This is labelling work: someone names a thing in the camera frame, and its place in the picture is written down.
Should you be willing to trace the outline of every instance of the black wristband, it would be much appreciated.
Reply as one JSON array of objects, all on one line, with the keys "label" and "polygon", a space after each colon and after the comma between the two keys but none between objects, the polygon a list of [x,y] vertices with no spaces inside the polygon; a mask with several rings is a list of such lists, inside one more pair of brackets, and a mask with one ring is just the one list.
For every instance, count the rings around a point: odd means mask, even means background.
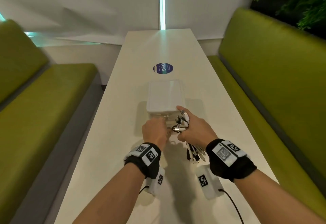
[{"label": "black wristband", "polygon": [[[159,161],[160,161],[160,158],[161,158],[161,150],[159,147],[157,147],[156,144],[152,144],[152,143],[144,143],[144,144],[149,144],[150,147],[148,147],[147,149],[145,149],[141,155],[138,157],[138,156],[129,156],[125,161],[124,161],[124,164],[126,165],[127,163],[131,162],[133,164],[135,164],[139,170],[145,175],[145,178],[151,178],[151,179],[155,179],[157,177],[157,174],[158,174],[158,170],[160,168],[160,164],[159,164]],[[158,156],[155,157],[149,166],[147,166],[145,164],[145,162],[142,160],[142,157],[143,156],[146,156],[148,154],[148,152],[154,148],[155,151],[158,153]]]},{"label": "black wristband", "polygon": [[242,179],[249,176],[257,169],[247,156],[238,157],[238,159],[228,167],[224,161],[213,152],[213,149],[222,141],[224,140],[220,138],[215,139],[206,147],[206,152],[210,161],[210,169],[214,175],[229,179],[233,182],[234,179]]}]

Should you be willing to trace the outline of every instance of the green bench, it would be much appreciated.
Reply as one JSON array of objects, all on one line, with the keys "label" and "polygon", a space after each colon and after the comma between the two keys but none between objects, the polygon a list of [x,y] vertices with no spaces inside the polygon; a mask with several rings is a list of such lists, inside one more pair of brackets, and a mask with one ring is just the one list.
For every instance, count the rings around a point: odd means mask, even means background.
[{"label": "green bench", "polygon": [[280,185],[326,219],[326,42],[240,8],[208,59]]},{"label": "green bench", "polygon": [[49,65],[0,23],[1,224],[44,222],[101,95],[93,64]]}]

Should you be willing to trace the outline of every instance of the person's left hand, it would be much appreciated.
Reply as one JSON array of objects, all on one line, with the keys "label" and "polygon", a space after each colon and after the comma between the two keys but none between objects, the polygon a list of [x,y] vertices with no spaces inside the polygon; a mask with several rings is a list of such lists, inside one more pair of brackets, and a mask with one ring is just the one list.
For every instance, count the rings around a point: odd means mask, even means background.
[{"label": "person's left hand", "polygon": [[165,119],[152,118],[142,126],[142,133],[145,143],[153,143],[160,148],[161,152],[171,136],[171,129],[166,127]]}]

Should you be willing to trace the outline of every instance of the hand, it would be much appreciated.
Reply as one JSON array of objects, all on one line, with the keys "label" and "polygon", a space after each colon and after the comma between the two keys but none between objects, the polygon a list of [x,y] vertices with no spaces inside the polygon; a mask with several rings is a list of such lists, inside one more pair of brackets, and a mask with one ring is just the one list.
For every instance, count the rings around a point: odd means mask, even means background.
[{"label": "hand", "polygon": [[145,143],[153,143],[160,148],[161,152],[171,136],[172,130],[166,127],[165,119],[152,118],[142,126]]},{"label": "hand", "polygon": [[211,126],[204,120],[193,115],[188,109],[177,106],[179,111],[184,110],[189,116],[189,127],[178,135],[178,140],[206,149],[207,145],[218,138]]}]

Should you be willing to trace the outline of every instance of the white table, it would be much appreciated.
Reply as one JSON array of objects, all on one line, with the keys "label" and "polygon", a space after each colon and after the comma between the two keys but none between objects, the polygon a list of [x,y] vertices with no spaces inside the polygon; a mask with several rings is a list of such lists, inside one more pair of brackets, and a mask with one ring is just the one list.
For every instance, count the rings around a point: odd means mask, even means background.
[{"label": "white table", "polygon": [[[174,70],[157,74],[153,66]],[[258,168],[276,181],[221,81],[190,29],[129,32],[88,134],[55,224],[70,224],[96,193],[122,168],[123,157],[141,144],[148,119],[148,82],[180,79],[187,107],[210,123],[217,135],[250,154]],[[166,170],[162,194],[141,193],[128,223],[240,223],[230,199],[206,200],[197,182],[197,165],[186,160],[186,147],[171,136],[161,157]],[[245,223],[259,223],[236,186],[221,179]]]}]

